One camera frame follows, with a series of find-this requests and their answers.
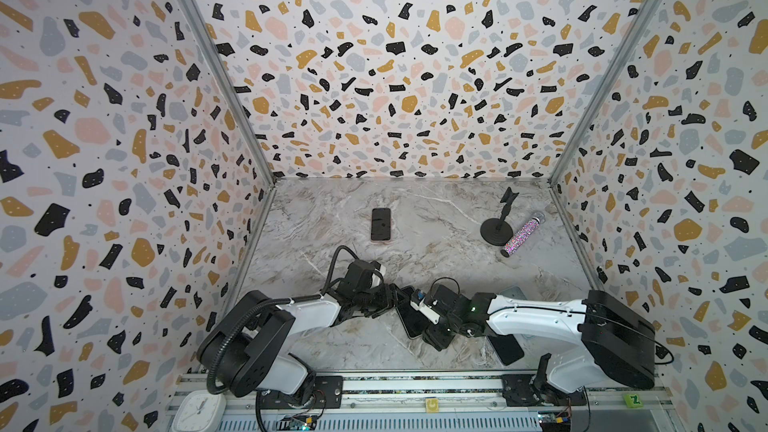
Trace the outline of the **black phone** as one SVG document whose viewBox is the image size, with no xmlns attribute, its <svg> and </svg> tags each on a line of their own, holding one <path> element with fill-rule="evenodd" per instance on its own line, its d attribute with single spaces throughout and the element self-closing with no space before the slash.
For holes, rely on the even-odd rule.
<svg viewBox="0 0 768 432">
<path fill-rule="evenodd" d="M 525 356 L 525 352 L 514 335 L 491 336 L 488 341 L 504 366 L 512 365 Z"/>
<path fill-rule="evenodd" d="M 431 324 L 423 314 L 413 309 L 408 301 L 398 304 L 396 311 L 409 339 L 420 337 Z"/>
</svg>

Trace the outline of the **light blue phone case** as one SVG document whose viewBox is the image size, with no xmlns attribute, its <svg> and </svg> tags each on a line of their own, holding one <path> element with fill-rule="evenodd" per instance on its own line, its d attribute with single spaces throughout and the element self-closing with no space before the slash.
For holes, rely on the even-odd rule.
<svg viewBox="0 0 768 432">
<path fill-rule="evenodd" d="M 527 297 L 522 289 L 518 286 L 509 287 L 501 292 L 501 295 L 511 298 L 513 300 L 526 300 Z"/>
</svg>

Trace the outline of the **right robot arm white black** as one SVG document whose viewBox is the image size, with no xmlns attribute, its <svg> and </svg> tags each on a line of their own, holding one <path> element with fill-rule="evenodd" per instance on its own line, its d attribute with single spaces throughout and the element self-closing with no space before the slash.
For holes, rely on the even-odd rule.
<svg viewBox="0 0 768 432">
<path fill-rule="evenodd" d="M 414 292 L 409 305 L 426 319 L 422 336 L 437 350 L 457 335 L 490 337 L 513 348 L 520 336 L 569 344 L 564 352 L 540 357 L 536 373 L 520 389 L 524 404 L 556 404 L 606 380 L 638 390 L 655 385 L 653 326 L 604 291 L 592 290 L 582 300 L 543 302 L 493 293 L 468 298 L 438 285 Z"/>
</svg>

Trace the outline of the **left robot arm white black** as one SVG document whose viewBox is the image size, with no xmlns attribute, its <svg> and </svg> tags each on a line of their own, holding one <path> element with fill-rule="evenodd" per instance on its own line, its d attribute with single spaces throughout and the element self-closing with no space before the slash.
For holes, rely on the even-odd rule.
<svg viewBox="0 0 768 432">
<path fill-rule="evenodd" d="M 315 294 L 269 298 L 260 291 L 247 293 L 198 348 L 207 392 L 240 398 L 269 390 L 298 405 L 308 402 L 317 372 L 288 351 L 288 339 L 354 318 L 377 318 L 396 306 L 400 292 L 384 280 L 379 262 L 355 258 L 344 276 L 327 278 Z"/>
</svg>

